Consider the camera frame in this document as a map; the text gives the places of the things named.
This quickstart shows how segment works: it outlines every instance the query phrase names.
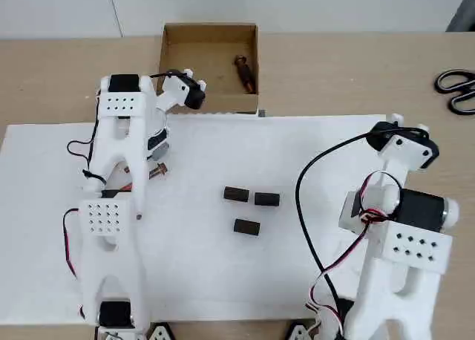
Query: white plastic part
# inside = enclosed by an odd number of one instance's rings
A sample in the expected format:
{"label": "white plastic part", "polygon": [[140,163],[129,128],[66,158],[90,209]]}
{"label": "white plastic part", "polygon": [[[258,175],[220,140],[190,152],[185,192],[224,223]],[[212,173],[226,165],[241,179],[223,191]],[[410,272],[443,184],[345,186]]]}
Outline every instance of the white plastic part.
{"label": "white plastic part", "polygon": [[410,171],[416,171],[432,157],[432,151],[417,142],[403,136],[394,135],[379,152],[384,160],[397,160],[407,166]]}
{"label": "white plastic part", "polygon": [[106,335],[105,340],[145,340],[145,336],[140,333],[135,333],[130,330],[120,330],[117,332],[110,331],[106,328],[100,328],[100,333]]}
{"label": "white plastic part", "polygon": [[[147,148],[148,138],[163,126],[158,121],[155,108],[155,91],[150,77],[140,78],[139,92],[109,93],[107,76],[101,80],[99,95],[98,125],[94,140],[94,153],[89,170],[107,180],[117,163],[125,160],[133,179],[132,197],[139,214],[145,202],[145,185],[148,181],[147,157],[153,151]],[[130,117],[128,134],[118,136],[120,120],[117,117]],[[104,185],[96,178],[88,178],[87,192],[100,192]]]}
{"label": "white plastic part", "polygon": [[[388,183],[394,183],[390,178],[387,178],[387,181]],[[358,191],[348,192],[343,209],[341,210],[338,225],[342,229],[359,234],[363,231],[364,224],[359,220],[359,200],[357,199],[357,193]],[[399,205],[399,199],[399,187],[397,185],[386,184],[381,187],[378,183],[376,185],[369,185],[366,188],[363,204],[365,209],[378,209],[389,215]]]}
{"label": "white plastic part", "polygon": [[365,209],[378,209],[389,215],[399,205],[399,198],[399,187],[396,184],[383,187],[370,185],[364,191],[363,205]]}
{"label": "white plastic part", "polygon": [[286,340],[312,340],[312,338],[307,334],[307,329],[304,325],[295,325]]}
{"label": "white plastic part", "polygon": [[193,77],[193,71],[192,71],[191,69],[188,69],[188,68],[187,68],[187,69],[183,69],[183,73],[185,73],[186,76],[187,76],[188,78],[190,78],[190,79]]}
{"label": "white plastic part", "polygon": [[198,80],[197,81],[198,85],[200,86],[200,90],[201,91],[205,91],[206,90],[206,82],[204,80]]}
{"label": "white plastic part", "polygon": [[442,225],[442,231],[445,232],[451,229],[460,218],[460,207],[459,204],[454,200],[446,197],[444,199],[445,210],[444,210],[444,223]]}
{"label": "white plastic part", "polygon": [[184,106],[190,88],[177,76],[167,76],[163,80],[163,93],[157,97],[156,106],[168,111],[175,105]]}
{"label": "white plastic part", "polygon": [[374,257],[441,275],[447,270],[452,247],[449,235],[387,221],[375,228],[372,238],[378,239]]}
{"label": "white plastic part", "polygon": [[402,326],[402,340],[431,340],[441,275],[409,267],[402,290],[392,291],[396,263],[375,255],[378,242],[370,238],[356,301],[344,322],[345,339],[371,339],[386,320],[394,319]]}
{"label": "white plastic part", "polygon": [[133,225],[136,222],[133,203],[119,199],[83,200],[79,219],[82,252],[78,279],[86,322],[96,325],[103,300],[102,286],[106,278],[113,277],[128,295],[135,331],[147,329],[150,313]]}
{"label": "white plastic part", "polygon": [[154,332],[148,337],[148,340],[172,340],[171,334],[168,333],[166,327],[157,325]]}
{"label": "white plastic part", "polygon": [[391,114],[387,116],[386,120],[391,123],[397,122],[398,126],[401,127],[404,125],[404,117],[400,114]]}

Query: screw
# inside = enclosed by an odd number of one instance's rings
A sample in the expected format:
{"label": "screw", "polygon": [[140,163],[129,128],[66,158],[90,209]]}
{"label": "screw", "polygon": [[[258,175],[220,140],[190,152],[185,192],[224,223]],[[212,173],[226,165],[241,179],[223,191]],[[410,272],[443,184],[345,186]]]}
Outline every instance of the screw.
{"label": "screw", "polygon": [[237,68],[237,73],[239,74],[239,78],[243,83],[244,87],[246,88],[249,94],[255,94],[255,87],[254,87],[254,77],[252,75],[251,69],[246,64],[247,58],[245,56],[236,56],[235,57],[235,65]]}

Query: black rubber block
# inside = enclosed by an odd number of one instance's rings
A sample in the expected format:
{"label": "black rubber block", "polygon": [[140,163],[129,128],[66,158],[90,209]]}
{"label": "black rubber block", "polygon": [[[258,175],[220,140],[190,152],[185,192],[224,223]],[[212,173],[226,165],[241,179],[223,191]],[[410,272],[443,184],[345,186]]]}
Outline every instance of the black rubber block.
{"label": "black rubber block", "polygon": [[227,186],[224,188],[223,197],[227,200],[242,201],[247,203],[249,200],[249,190]]}
{"label": "black rubber block", "polygon": [[235,232],[240,232],[241,234],[258,236],[260,228],[261,225],[255,221],[243,219],[236,219],[235,221]]}
{"label": "black rubber block", "polygon": [[275,193],[255,193],[254,204],[262,206],[279,206],[281,195]]}

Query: white wall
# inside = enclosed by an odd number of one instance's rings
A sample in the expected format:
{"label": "white wall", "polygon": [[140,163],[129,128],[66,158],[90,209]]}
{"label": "white wall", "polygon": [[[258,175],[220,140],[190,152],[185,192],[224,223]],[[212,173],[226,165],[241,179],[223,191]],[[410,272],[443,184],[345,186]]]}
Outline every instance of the white wall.
{"label": "white wall", "polygon": [[0,0],[0,38],[119,37],[111,0]]}
{"label": "white wall", "polygon": [[[124,36],[165,22],[257,22],[261,31],[443,31],[462,0],[114,0]],[[120,36],[111,0],[0,0],[0,38]]]}

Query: cardboard box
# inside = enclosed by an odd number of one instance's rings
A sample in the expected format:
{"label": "cardboard box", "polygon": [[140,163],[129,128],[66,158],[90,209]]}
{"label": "cardboard box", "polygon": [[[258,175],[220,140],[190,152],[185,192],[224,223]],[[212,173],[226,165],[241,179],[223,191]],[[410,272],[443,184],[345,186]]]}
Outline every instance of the cardboard box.
{"label": "cardboard box", "polygon": [[[244,55],[256,81],[248,94],[234,64]],[[258,28],[255,24],[166,24],[159,72],[190,68],[206,81],[206,100],[199,111],[176,107],[175,113],[255,113],[258,109]]]}

